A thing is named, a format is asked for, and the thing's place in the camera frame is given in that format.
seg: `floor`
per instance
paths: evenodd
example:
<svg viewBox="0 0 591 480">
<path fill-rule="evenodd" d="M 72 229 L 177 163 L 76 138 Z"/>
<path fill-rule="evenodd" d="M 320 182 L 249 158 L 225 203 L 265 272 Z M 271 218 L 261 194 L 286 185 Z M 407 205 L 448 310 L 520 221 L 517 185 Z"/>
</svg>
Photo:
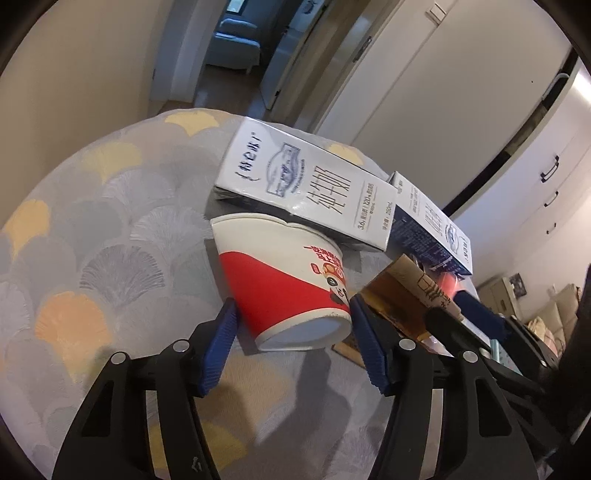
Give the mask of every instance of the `floor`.
<svg viewBox="0 0 591 480">
<path fill-rule="evenodd" d="M 205 65 L 194 106 L 262 119 L 267 112 L 259 91 L 263 74 L 257 67 L 247 75 L 244 70 Z"/>
</svg>

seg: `white milk carton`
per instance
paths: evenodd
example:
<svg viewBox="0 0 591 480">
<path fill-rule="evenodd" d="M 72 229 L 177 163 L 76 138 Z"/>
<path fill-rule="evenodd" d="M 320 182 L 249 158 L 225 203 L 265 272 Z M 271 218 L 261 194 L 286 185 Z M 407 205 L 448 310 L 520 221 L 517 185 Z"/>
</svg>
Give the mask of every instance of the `white milk carton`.
<svg viewBox="0 0 591 480">
<path fill-rule="evenodd" d="M 244 119 L 215 186 L 245 210 L 308 224 L 340 242 L 388 246 L 394 186 L 262 122 Z"/>
</svg>

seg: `cabinet handle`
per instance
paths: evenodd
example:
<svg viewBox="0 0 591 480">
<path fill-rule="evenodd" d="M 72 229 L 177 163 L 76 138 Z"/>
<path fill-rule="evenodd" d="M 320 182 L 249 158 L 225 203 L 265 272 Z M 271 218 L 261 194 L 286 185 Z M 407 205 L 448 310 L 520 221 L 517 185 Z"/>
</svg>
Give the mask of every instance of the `cabinet handle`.
<svg viewBox="0 0 591 480">
<path fill-rule="evenodd" d="M 552 168 L 549 169 L 548 173 L 544 173 L 544 172 L 540 173 L 542 183 L 546 183 L 549 179 L 551 179 L 552 176 L 558 170 L 558 167 L 560 167 L 560 157 L 558 155 L 556 155 L 554 157 L 554 165 L 552 165 Z"/>
<path fill-rule="evenodd" d="M 363 42 L 363 45 L 361 45 L 361 48 L 357 52 L 357 55 L 355 55 L 355 57 L 353 58 L 353 63 L 355 63 L 356 61 L 358 61 L 361 58 L 361 55 L 363 55 L 363 52 L 368 49 L 368 47 L 371 45 L 371 42 L 373 41 L 373 39 L 374 38 L 370 35 L 367 38 L 367 40 L 365 40 Z"/>
<path fill-rule="evenodd" d="M 545 203 L 544 206 L 546 208 L 548 208 L 550 205 L 552 205 L 554 203 L 554 201 L 558 198 L 558 190 L 556 190 L 556 193 L 554 194 L 554 198 L 552 198 L 552 200 L 550 200 L 548 203 Z"/>
</svg>

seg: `tablecloth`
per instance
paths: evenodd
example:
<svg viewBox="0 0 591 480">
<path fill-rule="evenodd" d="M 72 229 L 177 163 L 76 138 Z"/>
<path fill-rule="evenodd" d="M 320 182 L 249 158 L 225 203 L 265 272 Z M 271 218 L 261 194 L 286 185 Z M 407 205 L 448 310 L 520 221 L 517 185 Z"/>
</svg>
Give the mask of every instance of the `tablecloth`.
<svg viewBox="0 0 591 480">
<path fill-rule="evenodd" d="M 159 353 L 216 316 L 227 287 L 210 192 L 241 117 L 163 113 L 114 132 L 50 173 L 0 233 L 0 413 L 48 478 L 109 356 Z M 375 174 L 358 150 L 282 127 Z M 389 263 L 345 251 L 355 291 Z M 225 479 L 362 479 L 391 401 L 330 350 L 253 354 L 242 332 L 197 409 Z M 167 477 L 154 395 L 157 474 Z"/>
</svg>

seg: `window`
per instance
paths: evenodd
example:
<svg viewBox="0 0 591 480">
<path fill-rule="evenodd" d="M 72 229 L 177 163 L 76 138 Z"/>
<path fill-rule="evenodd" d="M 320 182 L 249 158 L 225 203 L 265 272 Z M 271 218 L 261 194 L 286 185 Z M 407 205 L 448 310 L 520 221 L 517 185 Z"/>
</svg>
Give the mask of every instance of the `window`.
<svg viewBox="0 0 591 480">
<path fill-rule="evenodd" d="M 236 15 L 241 15 L 248 0 L 230 0 L 226 12 Z"/>
</svg>

